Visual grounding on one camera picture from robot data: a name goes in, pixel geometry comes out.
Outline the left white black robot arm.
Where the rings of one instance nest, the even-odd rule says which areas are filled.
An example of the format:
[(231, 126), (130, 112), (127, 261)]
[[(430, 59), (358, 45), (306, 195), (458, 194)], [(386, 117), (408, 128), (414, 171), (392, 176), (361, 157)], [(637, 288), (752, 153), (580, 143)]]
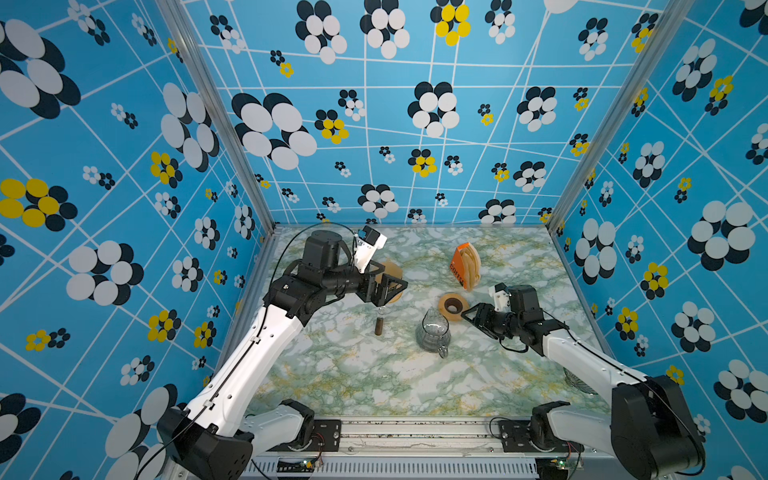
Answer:
[(382, 307), (407, 287), (374, 261), (387, 241), (379, 231), (365, 226), (351, 244), (317, 226), (305, 231), (301, 258), (274, 272), (262, 306), (222, 368), (184, 409), (166, 411), (157, 423), (161, 454), (200, 479), (237, 479), (256, 453), (309, 444), (315, 413), (298, 401), (284, 400), (244, 422), (259, 386), (318, 310), (348, 295)]

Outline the aluminium front rail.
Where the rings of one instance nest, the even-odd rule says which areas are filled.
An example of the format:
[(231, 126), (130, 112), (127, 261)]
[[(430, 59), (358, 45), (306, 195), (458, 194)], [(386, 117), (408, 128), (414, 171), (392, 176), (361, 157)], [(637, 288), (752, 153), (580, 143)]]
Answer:
[[(251, 424), (256, 416), (245, 417)], [(505, 453), (489, 432), (492, 420), (483, 419), (384, 419), (352, 418), (342, 421), (338, 452), (369, 455), (441, 455)], [(586, 455), (593, 447), (584, 446)]]

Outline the left aluminium corner post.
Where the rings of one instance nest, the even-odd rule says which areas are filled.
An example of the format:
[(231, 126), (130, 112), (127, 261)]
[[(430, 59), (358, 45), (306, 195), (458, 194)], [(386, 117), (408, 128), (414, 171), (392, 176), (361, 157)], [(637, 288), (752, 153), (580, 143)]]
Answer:
[(208, 109), (223, 146), (231, 159), (235, 172), (241, 181), (245, 192), (251, 200), (258, 219), (269, 238), (274, 233), (274, 220), (267, 203), (259, 192), (255, 174), (246, 158), (235, 129), (228, 118), (225, 105), (218, 94), (213, 77), (204, 60), (202, 50), (195, 41), (192, 24), (186, 18), (184, 9), (179, 1), (159, 0), (156, 4), (169, 31), (176, 41), (189, 74)]

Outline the glass server with wooden handle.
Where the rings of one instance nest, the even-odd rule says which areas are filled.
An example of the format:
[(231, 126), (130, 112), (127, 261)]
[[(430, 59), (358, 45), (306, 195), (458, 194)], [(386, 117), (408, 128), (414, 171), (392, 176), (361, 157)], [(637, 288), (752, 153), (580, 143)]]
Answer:
[(386, 320), (386, 308), (384, 306), (378, 307), (376, 322), (374, 327), (374, 334), (376, 336), (381, 336), (383, 334), (385, 320)]

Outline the right aluminium corner post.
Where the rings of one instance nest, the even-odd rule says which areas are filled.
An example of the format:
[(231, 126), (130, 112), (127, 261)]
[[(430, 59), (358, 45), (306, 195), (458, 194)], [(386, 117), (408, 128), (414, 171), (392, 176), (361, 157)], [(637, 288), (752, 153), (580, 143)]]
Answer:
[(645, 86), (694, 3), (694, 0), (669, 1), (662, 11), (655, 33), (643, 52), (637, 57), (628, 77), (601, 121), (586, 156), (574, 170), (554, 208), (553, 215), (547, 224), (550, 235), (556, 234), (556, 230), (565, 219), (566, 214), (576, 203), (576, 197), (585, 178), (596, 167), (610, 141), (616, 135), (635, 96)]

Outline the clear glass dripper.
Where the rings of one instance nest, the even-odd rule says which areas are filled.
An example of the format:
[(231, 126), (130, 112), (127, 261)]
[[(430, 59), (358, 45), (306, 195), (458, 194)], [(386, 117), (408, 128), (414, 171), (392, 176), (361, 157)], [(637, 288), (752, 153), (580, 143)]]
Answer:
[(597, 392), (592, 387), (590, 387), (585, 381), (580, 379), (577, 375), (575, 375), (573, 372), (571, 372), (567, 368), (564, 368), (563, 372), (564, 372), (564, 376), (565, 376), (565, 381), (566, 381), (566, 383), (569, 386), (571, 386), (571, 387), (573, 387), (573, 388), (575, 388), (575, 389), (577, 389), (577, 390), (579, 390), (582, 393), (585, 393), (587, 395), (596, 395), (597, 394)]

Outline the left green circuit board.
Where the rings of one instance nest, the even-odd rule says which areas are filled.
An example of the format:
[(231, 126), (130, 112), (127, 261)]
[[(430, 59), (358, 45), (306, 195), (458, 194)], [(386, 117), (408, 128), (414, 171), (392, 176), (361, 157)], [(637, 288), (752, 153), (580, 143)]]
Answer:
[(280, 474), (314, 473), (321, 465), (322, 461), (319, 458), (279, 459), (276, 472)]

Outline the orange coffee filter pack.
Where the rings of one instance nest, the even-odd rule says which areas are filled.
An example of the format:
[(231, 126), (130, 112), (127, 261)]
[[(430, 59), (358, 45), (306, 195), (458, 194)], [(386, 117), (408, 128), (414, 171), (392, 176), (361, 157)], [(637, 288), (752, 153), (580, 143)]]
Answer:
[(466, 291), (472, 291), (481, 279), (481, 265), (478, 251), (470, 242), (467, 242), (455, 249), (450, 270)]

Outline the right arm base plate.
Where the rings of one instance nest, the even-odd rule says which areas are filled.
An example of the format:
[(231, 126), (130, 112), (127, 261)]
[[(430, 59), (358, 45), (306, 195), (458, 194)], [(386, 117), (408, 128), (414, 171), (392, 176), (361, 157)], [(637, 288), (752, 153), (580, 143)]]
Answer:
[(490, 434), (499, 440), (505, 453), (534, 453), (567, 456), (583, 453), (584, 446), (575, 442), (557, 440), (550, 447), (536, 446), (530, 434), (528, 420), (493, 418), (489, 425)]

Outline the right green circuit board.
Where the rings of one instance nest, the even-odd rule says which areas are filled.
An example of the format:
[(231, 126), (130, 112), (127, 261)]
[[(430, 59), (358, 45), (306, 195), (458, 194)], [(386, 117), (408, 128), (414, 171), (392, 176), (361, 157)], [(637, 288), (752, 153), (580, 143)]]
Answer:
[(541, 480), (568, 480), (572, 479), (580, 467), (576, 460), (566, 461), (563, 458), (538, 458), (536, 460), (536, 472)]

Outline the green circuit board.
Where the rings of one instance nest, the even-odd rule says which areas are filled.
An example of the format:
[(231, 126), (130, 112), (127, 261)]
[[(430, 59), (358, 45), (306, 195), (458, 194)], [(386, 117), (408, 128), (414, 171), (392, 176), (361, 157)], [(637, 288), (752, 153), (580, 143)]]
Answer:
[(279, 459), (276, 472), (280, 474), (314, 473), (321, 465), (322, 461), (319, 458)]
[(538, 458), (536, 460), (536, 472), (541, 480), (568, 480), (572, 479), (580, 467), (576, 460), (566, 461), (563, 458)]

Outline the aluminium corner post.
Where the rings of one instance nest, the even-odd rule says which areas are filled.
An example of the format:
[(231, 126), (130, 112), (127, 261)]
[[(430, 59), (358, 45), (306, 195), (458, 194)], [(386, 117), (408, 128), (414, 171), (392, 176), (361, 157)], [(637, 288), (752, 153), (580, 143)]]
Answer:
[(553, 215), (547, 224), (550, 235), (556, 234), (556, 230), (565, 219), (566, 214), (576, 203), (576, 197), (585, 178), (596, 167), (610, 141), (616, 135), (635, 96), (645, 86), (694, 3), (694, 0), (669, 1), (662, 11), (655, 33), (643, 52), (637, 57), (628, 77), (601, 121), (586, 156), (574, 170), (554, 208)]
[(218, 94), (213, 77), (204, 60), (202, 50), (195, 41), (192, 24), (186, 18), (184, 9), (179, 1), (159, 0), (156, 4), (169, 31), (176, 41), (189, 74), (208, 109), (223, 146), (231, 159), (235, 172), (241, 181), (245, 192), (251, 200), (258, 219), (269, 238), (274, 233), (274, 220), (267, 203), (259, 192), (255, 174), (246, 158), (235, 129), (228, 118), (225, 105)]

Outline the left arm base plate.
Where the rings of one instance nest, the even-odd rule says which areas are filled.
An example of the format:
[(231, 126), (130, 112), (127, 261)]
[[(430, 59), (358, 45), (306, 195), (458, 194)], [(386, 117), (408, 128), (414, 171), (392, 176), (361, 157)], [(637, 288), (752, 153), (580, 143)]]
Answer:
[(311, 430), (289, 443), (287, 448), (294, 452), (338, 452), (342, 433), (342, 421), (338, 419), (315, 420)]

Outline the wooden ring dripper holder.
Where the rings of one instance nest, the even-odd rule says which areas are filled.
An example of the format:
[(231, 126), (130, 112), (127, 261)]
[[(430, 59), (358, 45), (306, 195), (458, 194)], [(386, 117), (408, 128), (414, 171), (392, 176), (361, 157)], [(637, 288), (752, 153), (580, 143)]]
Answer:
[(394, 291), (394, 290), (390, 291), (390, 290), (388, 290), (387, 292), (384, 292), (384, 293), (381, 294), (379, 304), (381, 306), (386, 306), (386, 305), (392, 304), (394, 302), (397, 302), (398, 300), (401, 299), (402, 294), (403, 294), (403, 290), (402, 289), (400, 289), (398, 291)]

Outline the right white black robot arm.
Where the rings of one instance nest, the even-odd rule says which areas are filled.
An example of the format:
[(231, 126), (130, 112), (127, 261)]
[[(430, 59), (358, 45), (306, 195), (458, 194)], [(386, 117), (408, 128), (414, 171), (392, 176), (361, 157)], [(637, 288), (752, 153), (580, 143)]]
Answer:
[(539, 303), (534, 287), (490, 290), (491, 303), (478, 303), (461, 316), (498, 342), (517, 338), (522, 352), (533, 351), (559, 364), (609, 406), (593, 414), (565, 401), (535, 407), (530, 436), (541, 450), (575, 442), (612, 455), (636, 479), (668, 474), (696, 476), (706, 467), (706, 451), (681, 387), (665, 375), (652, 377), (610, 358), (581, 340)]

